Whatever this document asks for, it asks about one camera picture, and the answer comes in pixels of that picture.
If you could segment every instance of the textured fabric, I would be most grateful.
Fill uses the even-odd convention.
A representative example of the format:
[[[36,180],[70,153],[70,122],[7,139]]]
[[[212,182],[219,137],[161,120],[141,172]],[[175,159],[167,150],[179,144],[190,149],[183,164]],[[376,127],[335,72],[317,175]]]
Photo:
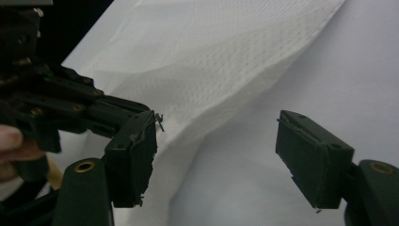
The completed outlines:
[[[273,87],[342,2],[116,1],[109,10],[124,8],[108,24],[111,38],[75,69],[99,89],[163,114],[166,128],[143,207],[116,209],[117,225],[166,225],[170,199],[204,136]],[[63,134],[62,141],[61,166],[101,156],[108,140]]]

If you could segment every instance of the human hand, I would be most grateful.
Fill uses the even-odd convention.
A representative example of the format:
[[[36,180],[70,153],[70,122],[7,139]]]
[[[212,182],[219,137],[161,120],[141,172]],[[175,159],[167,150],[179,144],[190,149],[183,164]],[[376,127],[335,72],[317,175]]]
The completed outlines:
[[[0,183],[18,176],[12,161],[34,160],[44,155],[37,143],[24,138],[20,130],[0,124]]]

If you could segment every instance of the person's finger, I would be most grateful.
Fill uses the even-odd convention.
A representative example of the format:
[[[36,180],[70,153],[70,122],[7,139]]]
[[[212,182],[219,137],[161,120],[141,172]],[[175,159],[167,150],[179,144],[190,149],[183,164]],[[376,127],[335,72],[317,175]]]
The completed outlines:
[[[33,139],[25,139],[20,148],[0,153],[0,162],[39,159],[45,155]]]
[[[19,148],[23,139],[19,129],[0,124],[0,153]]]

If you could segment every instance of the screw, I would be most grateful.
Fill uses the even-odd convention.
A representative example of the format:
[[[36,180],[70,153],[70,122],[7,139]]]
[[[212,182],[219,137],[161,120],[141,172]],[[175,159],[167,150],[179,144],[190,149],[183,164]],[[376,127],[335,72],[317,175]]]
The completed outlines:
[[[103,93],[101,90],[99,90],[99,89],[94,90],[93,93],[94,93],[94,95],[96,95],[96,96],[101,96],[101,95],[104,94],[104,93]]]
[[[392,167],[388,166],[387,164],[380,163],[380,162],[373,162],[370,164],[373,170],[380,172],[380,173],[385,173],[385,174],[394,174],[395,171],[393,170]]]
[[[84,109],[82,105],[74,105],[72,108],[74,111],[82,111]]]
[[[39,116],[39,115],[43,114],[43,110],[42,110],[41,108],[39,108],[39,107],[32,108],[32,109],[30,110],[30,112],[31,112],[33,115],[35,115],[35,116]]]
[[[92,161],[85,161],[77,165],[74,170],[75,172],[87,172],[92,170],[96,166],[95,162]]]
[[[91,79],[89,79],[89,78],[84,78],[84,79],[83,79],[83,82],[84,82],[84,83],[91,83]]]

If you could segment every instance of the brass screw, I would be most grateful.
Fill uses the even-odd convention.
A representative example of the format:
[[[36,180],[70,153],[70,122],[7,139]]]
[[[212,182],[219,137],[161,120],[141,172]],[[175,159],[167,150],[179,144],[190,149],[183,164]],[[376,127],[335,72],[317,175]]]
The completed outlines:
[[[42,110],[41,108],[39,108],[39,107],[32,108],[32,109],[30,110],[30,112],[31,112],[33,115],[35,115],[35,116],[39,116],[39,115],[43,114],[43,110]]]
[[[92,170],[94,167],[96,166],[96,164],[92,161],[85,161],[79,165],[77,165],[74,170],[76,172],[87,172]]]
[[[93,93],[94,93],[94,95],[96,95],[96,96],[101,96],[101,95],[103,95],[103,92],[102,92],[101,90],[99,90],[99,89],[94,90]]]
[[[380,162],[374,162],[374,163],[371,163],[370,166],[372,167],[373,170],[375,170],[377,172],[385,173],[385,174],[394,174],[393,168],[388,166],[387,164],[380,163]]]
[[[74,111],[82,111],[84,109],[82,105],[74,105],[72,108]]]
[[[84,82],[84,83],[91,83],[91,79],[89,79],[89,78],[84,78],[84,79],[83,79],[83,82]]]

